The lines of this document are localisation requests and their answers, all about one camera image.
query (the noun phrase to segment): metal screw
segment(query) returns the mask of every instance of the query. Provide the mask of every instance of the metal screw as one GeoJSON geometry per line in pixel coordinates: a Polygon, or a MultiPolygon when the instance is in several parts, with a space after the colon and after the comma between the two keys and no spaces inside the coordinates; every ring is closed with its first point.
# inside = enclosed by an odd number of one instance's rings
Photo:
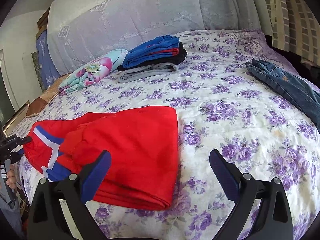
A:
{"type": "Polygon", "coordinates": [[[40,184],[44,184],[47,182],[47,178],[42,178],[39,182],[40,182],[40,184]]]}
{"type": "Polygon", "coordinates": [[[75,180],[77,177],[78,177],[78,176],[77,176],[77,174],[75,174],[75,173],[72,173],[72,174],[69,175],[69,179],[70,179],[70,180],[75,180]]]}
{"type": "Polygon", "coordinates": [[[276,184],[280,184],[281,183],[281,180],[279,178],[274,178],[273,181],[276,183],[276,184]]]}
{"type": "Polygon", "coordinates": [[[249,173],[245,173],[245,174],[243,174],[243,178],[246,180],[250,180],[250,179],[252,179],[252,176],[249,173]]]}

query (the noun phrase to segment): checkered curtain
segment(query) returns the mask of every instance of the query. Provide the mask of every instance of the checkered curtain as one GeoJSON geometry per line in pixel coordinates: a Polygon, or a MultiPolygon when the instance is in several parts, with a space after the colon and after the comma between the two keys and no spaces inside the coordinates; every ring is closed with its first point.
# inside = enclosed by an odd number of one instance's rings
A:
{"type": "Polygon", "coordinates": [[[304,0],[266,0],[273,47],[320,65],[320,25],[304,0]]]}

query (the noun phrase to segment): blue jeans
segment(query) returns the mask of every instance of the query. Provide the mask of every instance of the blue jeans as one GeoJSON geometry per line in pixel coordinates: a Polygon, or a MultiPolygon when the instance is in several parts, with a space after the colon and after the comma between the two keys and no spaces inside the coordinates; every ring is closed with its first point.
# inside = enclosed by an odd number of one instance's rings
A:
{"type": "Polygon", "coordinates": [[[302,79],[263,60],[245,64],[247,70],[265,82],[279,95],[305,113],[320,132],[320,94],[312,90],[302,79]]]}

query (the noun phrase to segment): floral bedspread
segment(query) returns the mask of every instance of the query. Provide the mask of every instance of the floral bedspread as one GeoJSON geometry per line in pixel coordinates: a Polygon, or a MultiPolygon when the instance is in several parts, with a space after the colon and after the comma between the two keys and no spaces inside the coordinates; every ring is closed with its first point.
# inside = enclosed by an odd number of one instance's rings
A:
{"type": "MultiPolygon", "coordinates": [[[[25,136],[39,120],[172,106],[179,119],[181,156],[172,207],[145,211],[90,201],[87,207],[105,235],[212,239],[234,206],[209,166],[209,153],[216,148],[241,172],[261,180],[275,176],[282,180],[294,239],[300,239],[320,209],[319,132],[302,112],[251,76],[245,62],[264,59],[298,73],[267,46],[259,30],[192,31],[177,36],[188,52],[177,74],[120,84],[119,73],[113,73],[87,89],[56,97],[39,116],[23,120],[15,133],[25,136]]],[[[42,174],[25,157],[18,170],[31,201],[42,174]]],[[[258,204],[240,239],[248,234],[258,204]]]]}

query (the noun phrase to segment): folded black clothing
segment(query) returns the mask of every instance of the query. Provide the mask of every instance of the folded black clothing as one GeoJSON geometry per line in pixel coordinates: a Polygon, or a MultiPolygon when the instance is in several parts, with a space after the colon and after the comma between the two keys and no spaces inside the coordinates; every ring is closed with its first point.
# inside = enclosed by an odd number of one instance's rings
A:
{"type": "Polygon", "coordinates": [[[142,66],[147,66],[147,65],[154,65],[154,64],[159,64],[159,63],[172,63],[175,65],[179,65],[180,63],[182,63],[187,56],[187,52],[183,47],[182,42],[179,42],[179,54],[173,57],[162,57],[162,58],[157,58],[157,59],[153,59],[153,60],[147,60],[144,61],[134,67],[131,68],[123,68],[122,65],[120,65],[118,67],[119,71],[125,71],[128,69],[132,69],[132,68],[136,68],[136,67],[142,67],[142,66]]]}

